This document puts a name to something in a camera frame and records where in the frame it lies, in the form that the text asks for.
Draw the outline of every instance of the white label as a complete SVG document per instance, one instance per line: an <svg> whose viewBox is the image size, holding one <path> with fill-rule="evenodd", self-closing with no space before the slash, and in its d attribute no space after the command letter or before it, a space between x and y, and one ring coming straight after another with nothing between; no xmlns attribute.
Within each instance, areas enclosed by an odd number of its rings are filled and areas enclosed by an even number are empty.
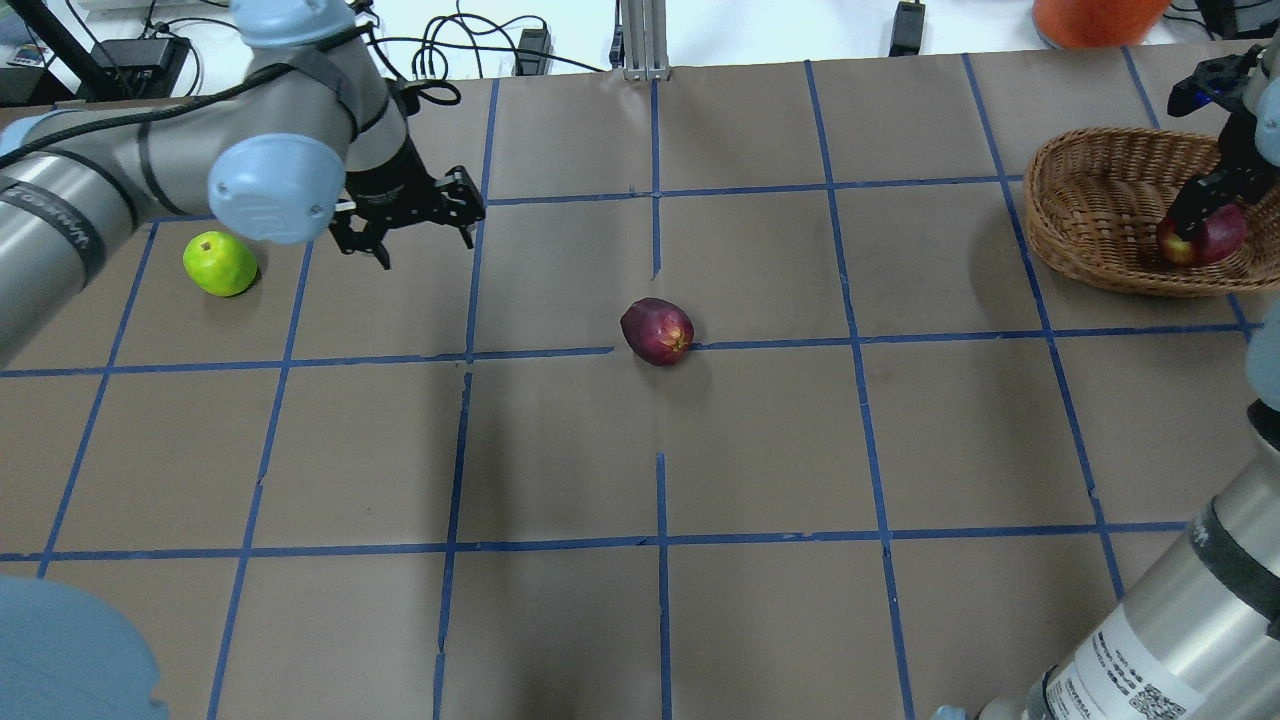
<svg viewBox="0 0 1280 720"><path fill-rule="evenodd" d="M1204 705L1142 644L1124 605L1076 648L1046 700L1057 720L1180 720Z"/></svg>

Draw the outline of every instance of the gray robot arm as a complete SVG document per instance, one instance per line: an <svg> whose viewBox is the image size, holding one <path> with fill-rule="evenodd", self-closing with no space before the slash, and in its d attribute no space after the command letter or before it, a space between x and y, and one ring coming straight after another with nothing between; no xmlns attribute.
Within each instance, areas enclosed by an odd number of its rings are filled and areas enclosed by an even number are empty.
<svg viewBox="0 0 1280 720"><path fill-rule="evenodd" d="M246 82L157 110L55 111L0 138L0 366L143 223L212 213L253 240L330 229L369 252L390 229L468 225L484 209L463 168L436 181L411 110L374 67L340 0L237 3ZM349 202L335 214L346 187ZM366 220L362 229L351 219Z"/></svg>

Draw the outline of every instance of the metal post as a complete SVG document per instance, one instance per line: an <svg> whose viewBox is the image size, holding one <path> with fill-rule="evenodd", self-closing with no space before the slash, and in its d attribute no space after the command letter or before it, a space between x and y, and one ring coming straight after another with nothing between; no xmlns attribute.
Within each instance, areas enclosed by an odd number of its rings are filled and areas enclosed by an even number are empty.
<svg viewBox="0 0 1280 720"><path fill-rule="evenodd" d="M632 81L667 79L667 0L622 0L625 60L622 74Z"/></svg>
<svg viewBox="0 0 1280 720"><path fill-rule="evenodd" d="M9 6L22 17L32 32L49 44L49 49L61 61L67 63L67 67L92 94L93 100L128 99L124 88L99 67L41 0L9 0Z"/></svg>

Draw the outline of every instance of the grid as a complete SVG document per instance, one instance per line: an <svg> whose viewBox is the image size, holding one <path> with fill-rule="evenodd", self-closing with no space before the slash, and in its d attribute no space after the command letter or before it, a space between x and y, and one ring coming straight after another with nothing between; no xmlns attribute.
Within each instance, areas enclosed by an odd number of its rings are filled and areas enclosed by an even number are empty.
<svg viewBox="0 0 1280 720"><path fill-rule="evenodd" d="M1158 127L1160 126L1158 119L1152 109L1151 100L1147 96L1146 88L1143 87L1142 79L1134 65L1133 58L1129 54L1128 49L1125 49L1123 53L1130 76L1134 81L1134 85L1143 100L1144 109L1151 120L1151 124L1153 127ZM1062 360L1059 354L1057 340L1066 337L1180 334L1180 333L1235 333L1235 332L1243 333L1243 336L1248 338L1252 331L1260 327L1256 323L1249 323L1248 319L1245 318L1244 310L1238 299L1235 299L1234 296L1229 296L1226 302L1230 305L1231 313L1236 319L1234 324L1055 329L1050 320L1044 297L1041 291L1039 283L1037 281L1034 268L1032 265L1032 258L1028 251L1025 237L1023 236L1021 223L1019 220L1018 210L1014 204L1012 192L1010 190L1010 183L1019 182L1021 177L1016 174L1009 174L1006 172L1001 159L1000 150L997 149L996 138L992 131L992 124L987 114L983 95L979 88L978 79L974 74L970 58L968 55L964 55L963 63L969 81L969 88L973 95L973 101L978 109L978 114L982 120L982 128L986 135L987 146L996 168L996 174L993 176L927 178L927 179L916 178L916 179L900 179L900 181L836 182L832 172L832 160L827 141L827 129L823 122L823 105L819 97L817 82L814 79L813 65L806 61L804 64L804 69L808 81L809 96L813 105L813 120L815 123L818 132L818 141L820 146L819 150L822 155L822 167L824 174L824 182L820 184L812 183L812 184L791 184L791 186L663 191L659 177L660 138L659 138L659 122L658 122L660 110L662 85L654 82L650 86L650 94L649 94L652 173L653 173L652 192L488 200L488 204L490 206L502 206L502 205L556 204L556 202L608 202L616 200L628 200L628 199L648 196L652 199L652 217L653 217L652 256L653 256L653 274L654 277L657 277L662 270L660 218L662 218L662 200L664 197L824 191L827 196L829 220L835 238L835 247L832 247L832 251L835 252L840 275L844 313L847 323L847 336L813 337L813 338L799 338L799 340L709 342L709 343L696 343L691 350L694 352L719 352L719 351L735 351L735 350L748 350L748 348L797 348L797 347L824 347L824 346L849 347L854 366L854 377L855 377L855 388L850 389L856 391L856 397L859 401L859 409L863 420L863 429L865 434L864 439L867 445L867 454L870 465L870 482L874 497L876 525L877 525L874 529L819 532L819 533L669 534L667 523L666 456L662 452L659 452L654 459L654 478L655 478L654 489L655 489L655 507L658 519L655 529L657 532L654 534L602 537L602 538L564 538L556 541L462 543L458 541L458 518L460 518L461 497L463 492L462 487L463 464L465 464L465 451L466 451L466 442L468 433L468 413L470 413L471 391L472 391L472 373L466 372L463 374L462 387L460 388L461 400L460 400L458 427L457 427L457 451L454 459L453 486L452 486L452 496L449 503L448 537L445 542L407 543L407 544L320 546L320 547L256 546L253 542L253 536L257 524L259 507L262 497L261 482L262 478L266 477L270 466L273 443L275 439L275 432L280 416L282 404L287 392L287 383L289 379L291 369L310 368L310 366L333 366L333 365L415 364L415 363L465 363L470 366L475 363L508 361L508 360L520 360L529 357L604 355L613 352L616 348L609 346L593 346L593 347L566 347L557 350L527 350L527 351L517 350L517 351L477 352L475 350L476 347L475 327L476 327L476 310L480 297L480 270L484 261L484 241L485 241L485 227L484 223L481 223L475 237L475 251L471 268L471 284L470 284L470 299L468 299L467 324L466 324L466 350L462 354L442 354L433 356L403 355L403 356L294 359L293 343L297 333L300 314L302 310L302 305L305 302L307 277L311 265L312 247L311 245L308 245L305 250L301 270L297 279L297 287L292 306L292 316L289 320L284 352L279 360L188 363L188 364L166 364L166 365L118 364L116 359L119 355L120 343L124 338L129 318L133 311L134 301L138 295L138 288L142 282L147 261L151 256L151 250L155 243L156 231L159 229L161 222L182 220L178 218L168 218L157 222L151 229L151 234L143 250L142 259L134 274L133 286L131 288L128 301L125 302L124 311L119 320L115 338L111 345L110 355L104 366L0 372L0 378L59 377L59 375L92 375L101 378L92 402L92 409L90 410L88 418L84 421L84 428L79 445L77 447L76 459L72 465L67 486L63 492L61 501L58 512L55 515L52 527L50 528L49 539L47 543L45 544L44 551L37 553L0 553L0 561L38 561L40 566L37 574L40 577L44 577L46 570L49 569L50 562L54 561L207 559L207 557L236 559L238 561L236 579L232 589L230 602L227 610L225 629L221 638L216 674L214 678L212 693L207 711L207 717L212 720L214 717L218 716L219 698L220 698L224 673L227 669L228 655L230 652L232 643L234 642L236 619L241 600L241 592L244 585L246 570L248 564L253 559L337 556L337 555L439 553L444 559L444 574L440 584L440 620L439 620L439 638L436 648L438 653L435 657L435 678L434 678L435 702L433 708L433 717L439 717L443 687L448 676L447 644L448 644L448 632L449 632L449 619L451 619L453 575L454 575L456 559L458 553L530 552L530 551L570 550L570 548L655 546L658 548L658 557L659 557L658 600L660 607L659 632L660 632L660 653L662 653L660 657L662 714L666 720L672 717L673 715L672 679L671 679L671 646L672 646L671 615L673 610L671 607L669 587L668 587L669 585L668 552L671 547L692 546L692 544L727 544L727 543L878 542L883 551L882 552L883 573L887 589L886 607L890 614L890 624L892 629L892 638L897 660L897 675L900 680L900 689L904 703L902 706L905 708L906 717L914 719L916 716L916 710L913 706L910 669L908 664L908 656L904 641L902 619L897 603L896 577L895 577L893 553L892 553L895 541L924 539L924 538L1096 536L1102 546L1107 564L1107 570L1110 573L1111 584L1114 587L1116 597L1119 598L1124 593L1124 587L1120 579L1115 552L1111 547L1111 536L1116 533L1140 533L1140 532L1157 532L1157 530L1169 532L1169 530L1179 530L1183 528L1181 523L1108 523L1107 521L1102 509L1102 503L1094 493L1096 487L1094 487L1092 469L1089 465L1088 450L1085 447L1085 442L1080 432L1079 420L1076 418L1075 407L1073 404L1071 388L1069 387L1066 373L1064 372L1062 366ZM488 124L485 132L484 170L481 173L483 178L481 193L485 197L488 197L489 195L489 178L492 170L490 164L492 164L493 145L494 145L494 127L498 114L500 87L502 87L502 81L494 81L489 96ZM836 191L849 190L849 188L868 188L868 187L905 187L905 186L923 186L923 184L964 184L964 183L993 183L1000 186L1001 192L1004 195L1006 210L1009 214L1009 222L1012 227L1014 234L1018 241L1018 247L1020 250L1021 264L1027 275L1027 283L1036 301L1036 309L1038 313L1041 327L1038 329L1032 329L1032 331L1004 331L1004 332L993 331L993 332L920 333L920 334L891 334L891 336L860 334L854 301L850 293L850 279L845 261L840 208L836 201ZM868 397L865 366L863 360L863 347L870 345L881 345L881 343L982 342L991 340L1010 340L1010 338L1041 340L1044 343L1046 351L1053 366L1057 388L1061 396L1062 411L1068 419L1071 437L1074 439L1075 451L1080 466L1082 480L1091 498L1093 510L1093 523L1071 524L1071 525L1032 525L1032 527L972 527L972 528L959 527L947 529L893 528L890 523L890 518L886 510L884 492L881 483L879 459L876 443L874 407L872 406L872 402ZM148 373L230 372L230 370L246 370L246 369L278 370L278 382L276 382L275 397L270 413L270 420L266 436L262 441L262 452L259 465L259 484L256 486L253 492L248 516L244 523L243 541L239 547L179 548L179 550L156 550L156 551L56 550L61 524L67 515L67 510L73 497L73 493L76 491L77 477L79 474L81 465L84 460L86 450L88 448L90 441L93 434L93 428L97 420L99 410L101 409L105 392L114 375L148 374Z"/></svg>

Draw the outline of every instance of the white floor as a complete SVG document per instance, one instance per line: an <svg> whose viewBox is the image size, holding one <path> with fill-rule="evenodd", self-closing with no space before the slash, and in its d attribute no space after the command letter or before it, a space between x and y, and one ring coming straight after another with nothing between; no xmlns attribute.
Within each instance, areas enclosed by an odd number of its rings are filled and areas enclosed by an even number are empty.
<svg viewBox="0 0 1280 720"><path fill-rule="evenodd" d="M595 67L608 67L608 50L613 29L611 0L461 0L462 10L488 17L499 23L516 15L532 13L547 18L554 51ZM874 58L887 54L890 28L896 0L676 0L668 3L668 42L672 65L728 65L822 60L832 58ZM1033 0L928 0L925 14L925 54L988 53L1043 47L1030 19ZM63 19L72 33L86 46L87 35L72 18L65 0L49 0L50 9ZM376 0L374 9L381 15L383 36L421 36L426 22L454 12L452 0ZM137 37L142 31L145 8L93 10L87 22L99 38ZM230 19L228 10L189 3L160 8L155 18L207 17ZM475 27L481 23L472 20ZM522 20L518 28L535 26ZM200 92L216 92L236 85L250 59L248 49L238 35L216 24L182 22L174 31L189 37L204 63ZM439 38L445 42L467 42L462 29L448 24ZM1203 40L1203 31L1190 23L1161 20L1149 33L1147 44ZM486 45L504 41L490 35ZM392 60L406 74L417 45L396 42L388 50ZM447 50L449 77L477 76L475 55L466 50ZM509 53L484 53L485 77L511 74ZM78 81L55 63L54 72L76 87ZM188 59L177 83L177 95L191 87L195 61ZM553 63L550 72L582 72L566 63Z"/></svg>

